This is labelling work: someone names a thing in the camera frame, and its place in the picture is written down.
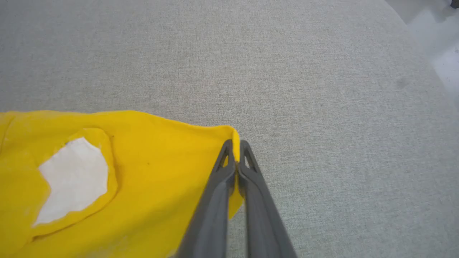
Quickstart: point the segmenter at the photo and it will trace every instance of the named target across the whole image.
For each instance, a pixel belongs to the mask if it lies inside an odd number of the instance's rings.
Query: yellow cloth
[[[80,212],[33,226],[50,194],[38,167],[84,137],[108,165],[107,193]],[[122,111],[0,113],[0,256],[167,257],[186,230],[219,151],[239,136]],[[235,190],[232,217],[242,204]]]

